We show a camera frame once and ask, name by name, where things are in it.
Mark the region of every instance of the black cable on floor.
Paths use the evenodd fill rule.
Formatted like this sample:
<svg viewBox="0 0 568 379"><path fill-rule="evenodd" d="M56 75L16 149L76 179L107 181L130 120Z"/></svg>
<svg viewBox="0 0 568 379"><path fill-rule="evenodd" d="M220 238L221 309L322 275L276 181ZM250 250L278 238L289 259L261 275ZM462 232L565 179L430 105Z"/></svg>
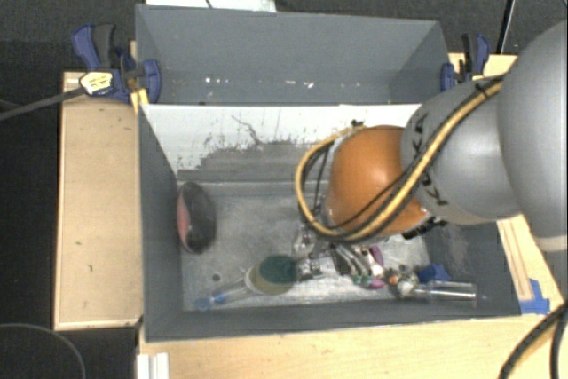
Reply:
<svg viewBox="0 0 568 379"><path fill-rule="evenodd" d="M560 344L566 324L568 324L568 301L564 302L564 314L558 321L550 347L550 376L552 379L560 379Z"/></svg>
<svg viewBox="0 0 568 379"><path fill-rule="evenodd" d="M523 356L526 350L538 340L542 334L551 327L557 320L561 318L564 319L566 312L568 311L568 300L561 304L558 308L556 308L552 313L550 313L547 317L545 317L539 324L533 328L517 345L515 350L511 352L507 361L503 364L501 371L499 373L499 379L507 379L513 371L513 368L519 361L519 359Z"/></svg>

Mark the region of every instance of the wooden board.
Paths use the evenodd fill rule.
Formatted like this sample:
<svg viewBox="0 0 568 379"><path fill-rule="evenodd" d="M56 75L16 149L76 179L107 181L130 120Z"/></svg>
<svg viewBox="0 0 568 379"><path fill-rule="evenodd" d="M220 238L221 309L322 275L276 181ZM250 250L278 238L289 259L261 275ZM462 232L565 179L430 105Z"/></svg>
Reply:
<svg viewBox="0 0 568 379"><path fill-rule="evenodd" d="M77 76L65 75L65 90L76 87ZM130 326L142 314L134 112L86 96L61 112L53 325Z"/></svg>

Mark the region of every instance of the yellow cable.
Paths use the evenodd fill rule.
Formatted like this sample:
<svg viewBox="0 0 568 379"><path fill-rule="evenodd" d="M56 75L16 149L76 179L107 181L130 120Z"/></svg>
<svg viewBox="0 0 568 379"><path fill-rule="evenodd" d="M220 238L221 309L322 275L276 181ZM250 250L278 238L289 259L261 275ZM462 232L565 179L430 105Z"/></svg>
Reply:
<svg viewBox="0 0 568 379"><path fill-rule="evenodd" d="M336 236L336 235L341 234L337 231L332 231L331 229L328 229L323 224L321 224L316 219L316 217L313 215L310 208L308 207L308 204L307 204L307 202L305 201L305 198L304 198L304 192L302 191L302 174L304 173L305 165L310 160L310 158L312 158L316 154L316 152L318 152L319 150L321 150L325 146L333 144L339 138L341 138L341 137L343 137L343 136L345 136L345 135L347 135L347 134L349 134L353 131L361 131L361 130L364 130L365 128L366 127L364 127L364 126L356 126L356 127L346 128L346 129L341 130L341 131L337 132L336 134L330 136L329 138L324 139L323 141L319 142L318 144L313 146L310 150L308 150L305 153L305 155L302 157L302 160L300 160L300 162L299 162L299 164L296 168L296 176L295 176L295 179L294 179L294 189L296 190L296 198L298 199L298 204L300 205L300 210L302 211L302 213L304 214L304 216L306 217L306 219L308 220L310 225L314 226L316 228L316 230L319 231L320 233L323 233L323 234L329 235L329 236Z"/></svg>
<svg viewBox="0 0 568 379"><path fill-rule="evenodd" d="M499 90L501 89L501 85L502 82L497 82L487 88L484 88L481 92L478 93L476 97L471 99L467 104L465 104L458 111L456 111L451 117L449 117L442 126L442 128L440 129L440 132L432 140L431 144L424 152L420 161L416 163L416 165L412 169L412 172L405 180L404 184L398 189L396 195L387 204L384 210L381 213L379 213L375 218L373 218L368 226L366 226L365 228L361 229L360 231L352 235L344 237L343 239L347 241L356 241L363 237L376 233L375 231L378 231L381 228L382 224L395 213L399 205L404 202L406 197L408 197L413 186L418 181L422 173L426 170L427 166L433 160L434 155L438 152L439 148L442 146L442 144L449 136L449 134L452 132L452 130L455 128L455 126L458 123L460 123L469 113L471 113L473 110L479 107L484 101L488 100L490 97L498 93ZM358 127L357 129L345 129L339 131L335 135L327 139L324 139L322 142L312 147L304 155L304 157L298 164L298 167L296 169L296 179L294 185L296 190L296 198L298 199L300 210L302 211L302 213L304 214L310 225L313 226L313 228L319 233L322 233L330 237L336 237L338 235L344 234L338 231L332 231L326 226L324 226L322 223L320 223L318 220L315 219L315 216L310 211L305 201L304 193L302 191L302 174L304 172L304 167L308 162L308 160L310 160L310 158L321 148L334 143L338 138L344 136L345 134L351 131L364 130L364 129L365 127Z"/></svg>

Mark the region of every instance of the blue tape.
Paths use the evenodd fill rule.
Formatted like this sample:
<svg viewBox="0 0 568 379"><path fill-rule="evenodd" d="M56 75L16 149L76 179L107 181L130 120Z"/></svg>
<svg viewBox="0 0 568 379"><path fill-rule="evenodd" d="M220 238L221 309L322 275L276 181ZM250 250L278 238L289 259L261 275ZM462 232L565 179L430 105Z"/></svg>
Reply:
<svg viewBox="0 0 568 379"><path fill-rule="evenodd" d="M442 264L430 264L418 272L418 280L421 283L428 281L449 281L452 277L446 272Z"/></svg>
<svg viewBox="0 0 568 379"><path fill-rule="evenodd" d="M548 314L550 312L550 299L542 296L540 284L537 280L529 278L531 282L533 300L519 301L521 313L523 314Z"/></svg>

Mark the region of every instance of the blue clamp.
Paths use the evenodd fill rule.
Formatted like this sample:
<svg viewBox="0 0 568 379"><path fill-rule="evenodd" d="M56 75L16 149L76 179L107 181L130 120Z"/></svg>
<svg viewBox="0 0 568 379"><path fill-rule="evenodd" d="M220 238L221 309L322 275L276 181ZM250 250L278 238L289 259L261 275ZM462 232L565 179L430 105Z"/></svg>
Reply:
<svg viewBox="0 0 568 379"><path fill-rule="evenodd" d="M455 73L454 65L445 63L440 73L440 91L447 91L459 83L471 81L474 75L482 75L485 64L489 60L490 46L487 38L476 35L475 42L470 34L461 36L465 60L460 60L460 71Z"/></svg>
<svg viewBox="0 0 568 379"><path fill-rule="evenodd" d="M108 86L100 90L90 90L92 97L116 99L122 103L130 103L128 81L136 79L138 87L148 91L151 103L158 101L162 88L162 74L156 60L145 60L138 69L136 61L122 48L113 44L114 24L83 24L71 35L71 43L77 57L83 60L88 72L104 71L110 75Z"/></svg>

